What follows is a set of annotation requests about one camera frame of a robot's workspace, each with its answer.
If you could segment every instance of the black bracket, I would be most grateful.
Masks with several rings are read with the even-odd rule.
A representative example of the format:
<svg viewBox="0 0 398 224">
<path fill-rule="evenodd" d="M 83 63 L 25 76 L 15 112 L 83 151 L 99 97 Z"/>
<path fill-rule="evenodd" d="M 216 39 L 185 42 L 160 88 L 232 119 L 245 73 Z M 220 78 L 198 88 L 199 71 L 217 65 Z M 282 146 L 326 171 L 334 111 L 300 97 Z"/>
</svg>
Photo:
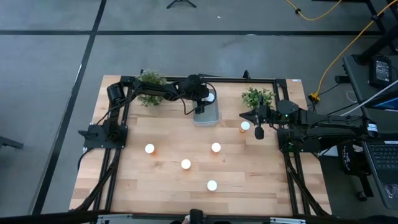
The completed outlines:
<svg viewBox="0 0 398 224">
<path fill-rule="evenodd" d="M 246 80 L 250 80 L 250 79 L 251 79 L 251 78 L 250 78 L 249 71 L 247 71 L 247 70 L 244 71 L 244 73 L 243 73 L 243 78 L 245 78 Z"/>
<path fill-rule="evenodd" d="M 280 87 L 287 88 L 286 79 L 277 78 L 275 81 Z"/>
<path fill-rule="evenodd" d="M 123 84 L 125 87 L 130 87 L 132 86 L 132 82 L 134 81 L 134 77 L 130 76 L 122 76 L 120 77 L 120 82 Z"/>
<path fill-rule="evenodd" d="M 126 145 L 127 131 L 126 125 L 119 125 L 120 138 L 117 141 L 107 139 L 107 133 L 104 128 L 108 120 L 103 125 L 91 124 L 87 131 L 79 131 L 79 134 L 85 137 L 84 147 L 86 148 L 104 148 L 104 149 L 122 149 Z"/>
</svg>

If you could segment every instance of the black cable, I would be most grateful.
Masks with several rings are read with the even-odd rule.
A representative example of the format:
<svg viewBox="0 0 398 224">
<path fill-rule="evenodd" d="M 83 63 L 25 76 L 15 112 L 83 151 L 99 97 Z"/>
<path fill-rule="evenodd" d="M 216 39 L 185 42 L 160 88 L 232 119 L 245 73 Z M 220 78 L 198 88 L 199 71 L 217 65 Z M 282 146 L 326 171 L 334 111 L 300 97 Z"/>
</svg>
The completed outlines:
<svg viewBox="0 0 398 224">
<path fill-rule="evenodd" d="M 80 169 L 81 160 L 82 160 L 83 157 L 84 157 L 87 153 L 89 153 L 91 150 L 93 150 L 93 148 L 87 149 L 87 150 L 80 156 L 79 161 L 77 162 L 77 171 L 79 171 L 79 169 Z"/>
<path fill-rule="evenodd" d="M 319 160 L 319 156 L 317 156 L 314 152 L 311 152 L 311 154 L 312 154 L 313 156 L 315 156 L 315 158 L 317 158 L 317 159 Z"/>
<path fill-rule="evenodd" d="M 352 121 L 356 121 L 356 120 L 359 120 L 359 119 L 361 119 L 361 117 L 358 117 L 358 118 L 356 118 L 356 119 L 349 119 L 349 120 L 347 120 L 347 119 L 331 119 L 331 118 L 328 118 L 328 119 L 321 119 L 321 120 L 319 120 L 319 121 L 315 121 L 315 122 L 311 123 L 310 125 L 308 125 L 308 126 L 305 128 L 304 133 L 305 133 L 305 135 L 307 135 L 307 131 L 308 131 L 309 129 L 311 129 L 312 126 L 317 125 L 319 122 L 322 122 L 322 121 L 329 121 L 329 120 L 330 120 L 330 121 L 347 121 L 347 122 L 352 122 Z"/>
<path fill-rule="evenodd" d="M 392 65 L 391 65 L 391 68 L 393 68 L 393 69 L 396 71 L 396 76 L 397 76 L 397 78 L 398 78 L 398 71 L 397 71 L 397 69 L 396 69 L 394 66 L 392 66 Z"/>
<path fill-rule="evenodd" d="M 328 148 L 325 152 L 323 152 L 323 153 L 321 154 L 321 156 L 325 155 L 330 149 L 331 149 L 331 147 Z"/>
<path fill-rule="evenodd" d="M 355 105 L 355 104 L 357 104 L 357 103 L 358 103 L 358 102 L 352 103 L 352 104 L 350 104 L 350 105 L 348 105 L 348 106 L 345 106 L 345 107 L 343 107 L 343 108 L 341 108 L 341 109 L 338 109 L 338 110 L 335 110 L 335 111 L 333 111 L 333 112 L 330 112 L 330 113 L 328 113 L 327 115 L 331 115 L 331 114 L 337 113 L 337 112 L 342 111 L 342 110 L 344 110 L 344 109 L 347 109 L 347 108 L 349 108 L 350 106 L 353 106 L 353 105 Z"/>
<path fill-rule="evenodd" d="M 272 125 L 271 127 L 274 128 L 275 131 L 279 131 L 279 129 L 275 128 L 274 125 Z"/>
<path fill-rule="evenodd" d="M 325 93 L 328 93 L 329 91 L 331 91 L 332 89 L 334 89 L 334 88 L 336 88 L 336 87 L 338 87 L 338 85 L 340 85 L 341 83 L 339 83 L 339 84 L 337 84 L 337 85 L 335 85 L 335 86 L 333 86 L 333 87 L 331 87 L 330 89 L 328 89 L 327 91 L 324 91 L 323 93 L 319 93 L 319 95 L 318 96 L 320 96 L 320 95 L 322 95 L 322 94 L 325 94 Z"/>
<path fill-rule="evenodd" d="M 210 83 L 208 83 L 208 82 L 205 82 L 205 83 L 206 83 L 206 85 L 211 86 L 211 87 L 213 88 L 213 90 L 214 90 L 214 100 L 213 100 L 213 102 L 210 103 L 210 104 L 212 104 L 212 103 L 214 103 L 214 102 L 217 100 L 217 91 L 216 91 L 216 88 L 215 88 L 212 84 L 210 84 Z M 178 94 L 177 94 L 177 96 L 178 96 L 178 97 L 180 98 L 180 100 L 182 101 L 182 104 L 184 105 L 184 114 L 185 114 L 185 115 L 188 115 L 188 114 L 194 112 L 196 109 L 198 109 L 198 108 L 200 108 L 200 107 L 208 106 L 208 105 L 199 105 L 199 106 L 195 107 L 194 109 L 192 109 L 191 111 L 189 111 L 189 112 L 187 113 L 187 106 L 185 105 L 185 102 L 184 102 L 183 98 L 181 98 L 182 95 L 183 95 L 183 94 L 181 94 L 181 95 L 178 95 Z"/>
<path fill-rule="evenodd" d="M 331 87 L 330 89 L 328 89 L 328 90 L 326 90 L 326 91 L 320 93 L 318 96 L 320 96 L 320 95 L 322 95 L 322 94 L 325 94 L 325 93 L 328 93 L 329 91 L 332 91 L 332 89 L 338 87 L 340 84 L 341 84 L 341 83 L 338 83 L 337 85 Z M 313 111 L 314 113 L 318 113 L 318 112 L 317 112 L 317 108 L 315 107 L 317 104 L 318 104 L 318 102 L 316 102 L 316 101 L 311 101 L 311 105 L 312 105 L 312 106 L 311 106 L 311 105 L 307 105 L 307 106 L 311 106 L 308 110 L 311 110 L 311 109 L 312 109 L 312 111 Z"/>
</svg>

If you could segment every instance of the potted plant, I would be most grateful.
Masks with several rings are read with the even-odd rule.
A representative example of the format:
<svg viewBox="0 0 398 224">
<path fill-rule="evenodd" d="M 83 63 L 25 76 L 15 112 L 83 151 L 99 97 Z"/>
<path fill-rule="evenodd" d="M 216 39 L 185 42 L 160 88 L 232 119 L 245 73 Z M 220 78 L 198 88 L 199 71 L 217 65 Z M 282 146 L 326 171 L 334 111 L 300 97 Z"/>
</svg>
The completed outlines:
<svg viewBox="0 0 398 224">
<path fill-rule="evenodd" d="M 142 71 L 137 78 L 140 81 L 152 84 L 165 85 L 167 83 L 167 80 L 163 75 L 152 70 Z M 138 100 L 142 102 L 143 106 L 148 107 L 159 105 L 163 98 L 160 96 L 139 95 Z"/>
<path fill-rule="evenodd" d="M 259 97 L 262 96 L 264 100 L 264 104 L 267 104 L 270 108 L 272 108 L 272 98 L 275 96 L 275 93 L 272 93 L 270 90 L 265 88 L 262 91 L 250 87 L 247 92 L 242 93 L 243 103 L 250 109 L 254 110 L 259 107 Z"/>
</svg>

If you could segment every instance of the wire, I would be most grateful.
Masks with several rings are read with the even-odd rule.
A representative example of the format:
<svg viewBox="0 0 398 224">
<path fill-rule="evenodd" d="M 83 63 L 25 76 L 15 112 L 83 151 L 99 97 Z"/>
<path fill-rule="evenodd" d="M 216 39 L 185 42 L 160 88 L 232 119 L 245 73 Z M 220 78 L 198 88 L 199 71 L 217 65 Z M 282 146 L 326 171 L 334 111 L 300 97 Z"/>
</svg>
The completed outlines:
<svg viewBox="0 0 398 224">
<path fill-rule="evenodd" d="M 323 93 L 319 93 L 319 95 L 318 95 L 318 96 L 320 96 L 320 95 L 322 95 L 322 94 L 325 94 L 325 93 L 328 93 L 328 92 L 329 92 L 329 91 L 331 91 L 332 89 L 334 89 L 334 88 L 338 87 L 340 84 L 341 84 L 341 83 L 339 83 L 339 84 L 337 84 L 337 85 L 335 85 L 335 86 L 331 87 L 330 89 L 328 89 L 327 91 L 324 91 Z"/>
<path fill-rule="evenodd" d="M 355 104 L 357 104 L 357 103 L 352 103 L 352 104 L 350 104 L 350 105 L 348 105 L 348 106 L 345 106 L 345 107 L 343 107 L 343 108 L 341 108 L 341 109 L 338 109 L 338 110 L 335 110 L 335 111 L 333 111 L 333 112 L 330 112 L 330 113 L 328 113 L 327 115 L 331 115 L 331 114 L 337 113 L 337 112 L 342 111 L 342 110 L 344 110 L 344 109 L 346 109 L 346 108 L 349 108 L 350 106 L 353 106 L 353 105 L 355 105 Z"/>
<path fill-rule="evenodd" d="M 323 152 L 323 153 L 321 154 L 321 156 L 325 155 L 330 149 L 331 149 L 331 147 L 328 148 L 325 152 Z"/>
<path fill-rule="evenodd" d="M 320 119 L 320 120 L 318 120 L 318 121 L 315 121 L 315 122 L 309 124 L 309 125 L 305 128 L 304 133 L 305 133 L 305 135 L 307 135 L 307 131 L 308 131 L 309 129 L 311 129 L 313 126 L 317 125 L 319 122 L 322 122 L 322 121 L 347 121 L 347 122 L 352 122 L 352 121 L 356 121 L 356 120 L 359 120 L 359 119 L 362 119 L 362 118 L 361 118 L 361 117 L 358 117 L 358 118 L 355 118 L 355 119 L 331 119 L 331 118 L 328 118 L 328 119 Z"/>
<path fill-rule="evenodd" d="M 386 9 L 388 9 L 391 5 L 393 5 L 393 4 L 396 3 L 397 1 L 398 1 L 398 0 L 394 0 L 394 1 L 390 2 L 390 4 L 388 4 L 384 9 L 382 9 L 382 10 L 377 14 L 377 16 L 380 16 Z M 319 96 L 319 92 L 320 92 L 320 90 L 321 90 L 321 86 L 322 86 L 323 79 L 324 79 L 325 75 L 328 73 L 328 71 L 330 70 L 331 66 L 332 66 L 333 64 L 336 63 L 336 61 L 344 54 L 344 52 L 346 52 L 346 50 L 347 50 L 354 42 L 356 42 L 356 40 L 359 39 L 359 37 L 360 37 L 360 36 L 373 24 L 373 22 L 374 22 L 374 21 L 371 21 L 371 22 L 358 34 L 358 36 L 356 36 L 355 39 L 354 39 L 353 41 L 351 41 L 351 43 L 349 43 L 349 44 L 347 45 L 347 47 L 345 47 L 344 50 L 343 50 L 340 54 L 338 54 L 337 57 L 331 62 L 331 64 L 328 66 L 328 68 L 327 68 L 327 69 L 325 70 L 325 72 L 323 73 L 323 75 L 322 75 L 322 77 L 321 77 L 321 80 L 319 81 L 318 90 L 317 90 L 317 92 L 315 92 L 315 94 L 314 94 L 314 95 L 315 95 L 315 98 Z"/>
<path fill-rule="evenodd" d="M 205 83 L 206 83 L 206 85 L 211 86 L 211 87 L 213 88 L 213 90 L 214 90 L 214 100 L 213 100 L 213 102 L 210 103 L 210 104 L 212 104 L 212 103 L 214 103 L 214 102 L 217 100 L 217 91 L 216 91 L 216 88 L 214 88 L 214 86 L 213 86 L 212 84 L 210 84 L 210 83 L 208 83 L 208 82 L 205 82 Z M 177 95 L 176 97 L 178 97 L 178 98 L 182 101 L 182 104 L 184 105 L 184 114 L 185 114 L 185 115 L 188 115 L 188 114 L 194 112 L 196 109 L 198 109 L 198 108 L 200 108 L 200 107 L 206 106 L 206 105 L 199 105 L 199 106 L 195 107 L 194 109 L 192 109 L 191 111 L 189 111 L 189 112 L 187 113 L 187 106 L 185 105 L 185 102 L 184 102 L 183 98 L 181 98 L 182 95 L 183 95 L 183 94 L 180 94 L 180 95 Z"/>
<path fill-rule="evenodd" d="M 393 69 L 396 71 L 396 75 L 397 75 L 397 77 L 398 77 L 397 69 L 396 69 L 394 66 L 391 66 L 391 68 L 393 68 Z"/>
<path fill-rule="evenodd" d="M 77 162 L 77 171 L 79 171 L 79 169 L 80 169 L 81 160 L 82 160 L 83 157 L 84 157 L 87 153 L 89 153 L 91 150 L 93 150 L 93 148 L 88 148 L 88 149 L 80 156 L 79 161 Z"/>
<path fill-rule="evenodd" d="M 328 93 L 329 91 L 332 91 L 332 89 L 338 87 L 339 85 L 340 85 L 340 83 L 337 84 L 337 85 L 335 85 L 335 86 L 333 86 L 333 87 L 331 87 L 331 88 L 328 89 L 327 91 L 324 91 L 323 93 L 320 93 L 319 96 L 322 95 L 322 94 Z M 317 104 L 318 104 L 317 101 L 311 100 L 311 104 L 310 104 L 310 105 L 307 105 L 307 106 L 311 106 L 308 110 L 313 109 L 313 112 L 318 113 L 318 112 L 317 112 L 317 108 L 315 107 Z"/>
<path fill-rule="evenodd" d="M 375 97 L 377 97 L 378 95 L 380 95 L 381 93 L 383 93 L 384 91 L 388 90 L 390 87 L 392 87 L 393 85 L 395 85 L 398 82 L 398 80 L 396 80 L 395 82 L 391 83 L 389 86 L 385 87 L 384 89 L 382 89 L 381 91 L 379 91 L 378 93 L 376 93 L 375 95 L 373 95 L 372 97 L 370 97 L 368 100 L 366 100 L 365 102 L 361 103 L 360 105 L 356 106 L 355 108 L 353 108 L 352 110 L 343 113 L 340 116 L 346 116 L 347 114 L 353 112 L 354 110 L 360 108 L 361 106 L 365 105 L 367 102 L 373 100 Z"/>
<path fill-rule="evenodd" d="M 294 4 L 293 4 L 291 1 L 289 1 L 289 0 L 285 0 L 285 1 L 287 1 L 287 2 L 296 10 L 296 13 L 300 14 L 300 16 L 303 17 L 305 20 L 307 20 L 307 21 L 315 21 L 315 20 L 318 20 L 318 19 L 324 17 L 325 15 L 329 14 L 329 12 L 331 12 L 332 10 L 334 10 L 335 7 L 336 7 L 337 5 L 339 5 L 340 2 L 341 2 L 342 0 L 338 1 L 332 8 L 330 8 L 330 9 L 329 9 L 326 13 L 324 13 L 323 15 L 318 16 L 318 17 L 313 18 L 313 19 L 310 19 L 310 18 L 305 17 L 305 16 L 300 12 L 301 10 L 298 9 L 297 7 L 295 7 Z"/>
<path fill-rule="evenodd" d="M 348 96 L 349 93 L 354 93 L 354 92 L 353 92 L 353 91 L 348 91 L 348 92 L 346 92 L 347 99 L 350 100 L 350 101 L 353 102 L 353 103 L 357 103 L 358 101 L 352 100 L 352 99 Z"/>
<path fill-rule="evenodd" d="M 317 156 L 314 152 L 311 152 L 311 154 L 312 154 L 313 156 L 315 156 L 315 158 L 317 158 L 317 159 L 319 160 L 319 156 Z"/>
</svg>

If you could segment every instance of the wooden table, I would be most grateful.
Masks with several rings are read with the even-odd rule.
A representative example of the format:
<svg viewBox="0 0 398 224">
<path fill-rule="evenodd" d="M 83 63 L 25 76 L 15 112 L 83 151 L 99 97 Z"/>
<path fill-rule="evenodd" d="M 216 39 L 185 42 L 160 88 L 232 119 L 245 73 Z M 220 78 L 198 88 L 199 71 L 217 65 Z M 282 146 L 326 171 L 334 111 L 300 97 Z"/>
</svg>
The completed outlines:
<svg viewBox="0 0 398 224">
<path fill-rule="evenodd" d="M 97 122 L 108 110 L 106 87 L 120 76 L 105 75 L 93 116 Z M 112 201 L 112 212 L 187 214 L 198 208 L 207 215 L 292 215 L 284 157 L 276 132 L 264 126 L 265 138 L 257 140 L 254 128 L 239 132 L 239 117 L 248 109 L 241 93 L 247 88 L 267 88 L 271 84 L 212 83 L 218 94 L 221 119 L 215 127 L 196 127 L 192 114 L 184 116 L 181 101 L 163 101 L 151 108 L 134 100 L 129 109 L 129 132 L 122 150 Z M 290 100 L 307 108 L 300 80 L 287 80 Z M 192 104 L 187 102 L 187 109 Z M 213 154 L 211 144 L 219 142 L 221 152 Z M 146 144 L 155 145 L 156 154 L 146 154 Z M 79 206 L 96 185 L 104 149 L 94 149 L 81 162 L 70 208 Z M 301 153 L 306 185 L 327 212 L 330 205 L 319 161 Z M 181 161 L 190 159 L 190 170 Z M 215 192 L 207 182 L 215 180 Z M 104 207 L 107 186 L 100 208 Z M 299 210 L 300 191 L 296 188 Z"/>
</svg>

